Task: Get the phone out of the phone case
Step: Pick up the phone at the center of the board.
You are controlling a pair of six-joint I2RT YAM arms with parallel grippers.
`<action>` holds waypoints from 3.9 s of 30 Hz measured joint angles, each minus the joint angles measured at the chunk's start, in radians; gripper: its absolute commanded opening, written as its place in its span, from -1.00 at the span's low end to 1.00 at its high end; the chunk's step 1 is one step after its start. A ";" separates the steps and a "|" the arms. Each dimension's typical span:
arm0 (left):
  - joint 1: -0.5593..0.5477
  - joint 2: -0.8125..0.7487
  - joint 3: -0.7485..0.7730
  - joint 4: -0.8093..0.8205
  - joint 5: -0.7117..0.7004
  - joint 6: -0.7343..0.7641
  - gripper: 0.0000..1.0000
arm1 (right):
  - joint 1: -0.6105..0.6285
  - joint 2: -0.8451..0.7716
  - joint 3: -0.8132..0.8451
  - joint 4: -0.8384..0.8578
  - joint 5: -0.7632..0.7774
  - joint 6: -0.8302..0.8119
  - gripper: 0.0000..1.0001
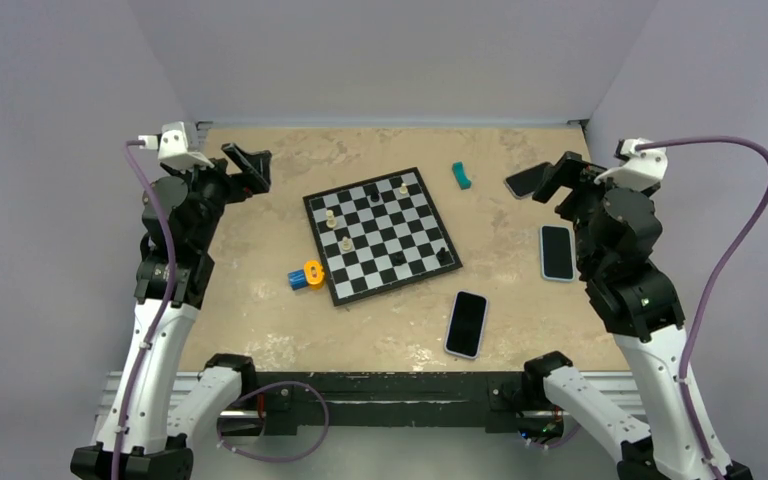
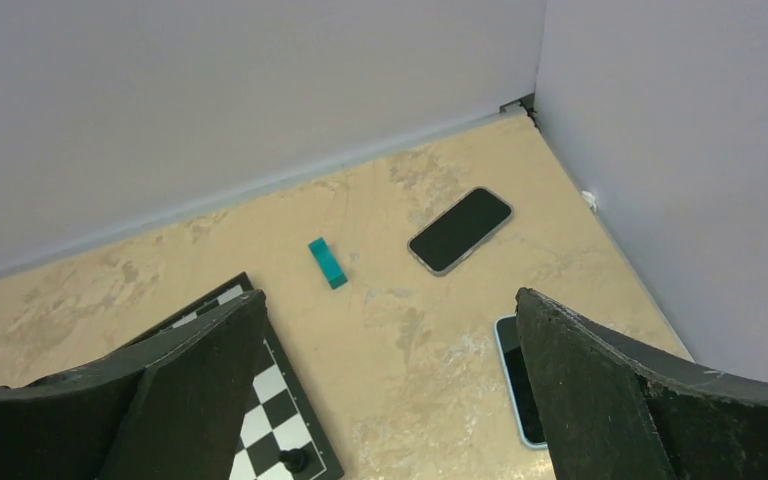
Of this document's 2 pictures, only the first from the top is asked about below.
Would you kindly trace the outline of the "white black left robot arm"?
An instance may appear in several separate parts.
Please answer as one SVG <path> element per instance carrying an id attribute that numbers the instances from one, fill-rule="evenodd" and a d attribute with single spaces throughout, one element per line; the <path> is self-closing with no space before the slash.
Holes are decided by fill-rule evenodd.
<path id="1" fill-rule="evenodd" d="M 124 152 L 143 189 L 141 263 L 134 292 L 131 343 L 109 413 L 92 445 L 74 450 L 70 470 L 80 479 L 188 479 L 195 443 L 216 429 L 221 411 L 257 399 L 251 358 L 216 354 L 195 387 L 171 403 L 180 358 L 197 320 L 214 261 L 208 253 L 225 208 L 271 186 L 268 150 L 246 152 L 234 143 L 222 157 L 175 169 L 149 181 Z"/>

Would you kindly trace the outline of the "black phone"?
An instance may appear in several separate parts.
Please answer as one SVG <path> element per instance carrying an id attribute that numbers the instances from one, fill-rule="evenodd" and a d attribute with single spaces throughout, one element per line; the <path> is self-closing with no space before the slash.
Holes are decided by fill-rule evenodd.
<path id="1" fill-rule="evenodd" d="M 542 183 L 544 176 L 550 170 L 550 162 L 542 162 L 526 170 L 512 174 L 504 179 L 504 185 L 516 199 L 531 196 Z"/>

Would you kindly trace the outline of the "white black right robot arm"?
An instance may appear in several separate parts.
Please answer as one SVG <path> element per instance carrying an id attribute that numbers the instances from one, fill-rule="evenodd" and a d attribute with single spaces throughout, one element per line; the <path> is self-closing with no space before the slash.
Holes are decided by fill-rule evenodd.
<path id="1" fill-rule="evenodd" d="M 572 225 L 576 267 L 589 303 L 625 357 L 645 416 L 637 419 L 553 351 L 526 362 L 524 399 L 570 414 L 612 457 L 622 479 L 748 479 L 722 447 L 691 369 L 681 362 L 685 316 L 675 287 L 651 261 L 662 226 L 652 189 L 616 183 L 603 167 L 567 152 L 533 193 L 568 196 L 557 214 Z"/>

